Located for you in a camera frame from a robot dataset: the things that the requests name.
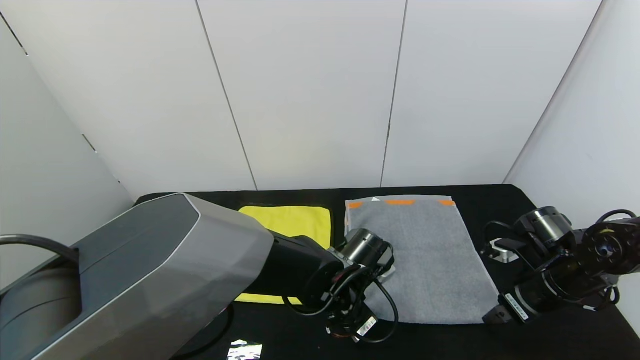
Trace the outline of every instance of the white wall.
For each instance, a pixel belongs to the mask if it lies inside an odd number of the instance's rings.
[[[501,183],[599,5],[409,1],[382,185]]]
[[[0,20],[0,233],[70,245],[132,205]],[[0,247],[0,290],[52,257]]]
[[[402,0],[199,0],[259,190],[380,185]]]
[[[134,198],[255,190],[195,1],[3,0],[0,11]]]
[[[640,1],[606,1],[575,63],[506,182],[576,227],[640,214]],[[620,282],[620,311],[640,334],[640,274]]]
[[[1,0],[0,11],[139,197],[499,183],[599,2]]]

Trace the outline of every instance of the yellow towel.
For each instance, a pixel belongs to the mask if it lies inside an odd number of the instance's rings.
[[[320,246],[331,246],[331,214],[328,209],[312,206],[259,207],[245,206],[240,212],[258,220],[262,226],[284,236],[308,236]],[[300,305],[298,299],[289,298],[292,304]],[[282,304],[282,299],[269,295],[242,294],[236,301]]]

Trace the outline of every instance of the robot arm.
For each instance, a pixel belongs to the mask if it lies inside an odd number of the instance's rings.
[[[606,221],[617,213],[631,218]],[[513,227],[493,223],[506,226],[514,238],[491,241],[484,255],[505,263],[522,258],[527,268],[499,295],[500,305],[485,323],[529,323],[566,306],[599,311],[620,300],[619,275],[640,272],[640,218],[631,211],[612,211],[579,230],[553,207],[536,209]],[[594,297],[598,303],[588,304]]]
[[[75,261],[9,287],[0,357],[169,359],[244,292],[297,297],[330,333],[375,342],[357,333],[373,316],[364,290],[381,286],[392,248],[363,229],[348,240],[324,250],[183,193],[140,204],[76,243]]]

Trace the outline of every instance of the gray towel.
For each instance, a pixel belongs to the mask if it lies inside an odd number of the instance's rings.
[[[396,272],[383,285],[401,322],[482,323],[498,304],[498,291],[450,197],[349,200],[346,216],[346,231],[362,227],[394,246]],[[379,318],[393,320],[391,306],[375,285],[365,295]]]

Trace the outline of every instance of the black tablecloth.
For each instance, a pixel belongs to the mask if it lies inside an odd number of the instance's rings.
[[[322,206],[332,214],[332,242],[344,234],[344,201],[379,195],[450,195],[467,225],[476,249],[482,228],[491,220],[513,223],[536,206],[511,185],[434,186],[264,192],[190,193],[203,200],[240,209],[249,204]],[[146,195],[138,203],[165,194]],[[499,290],[513,283],[522,269],[519,261],[504,265],[483,260]],[[262,358],[272,359],[640,359],[640,339],[614,306],[592,313],[567,308],[543,316],[530,325],[415,325],[400,324],[393,338],[382,344],[355,344],[326,334],[324,319],[305,318],[285,306],[234,303],[236,319],[215,347],[195,359],[224,359],[232,340],[264,345]],[[386,324],[374,331],[383,332]]]

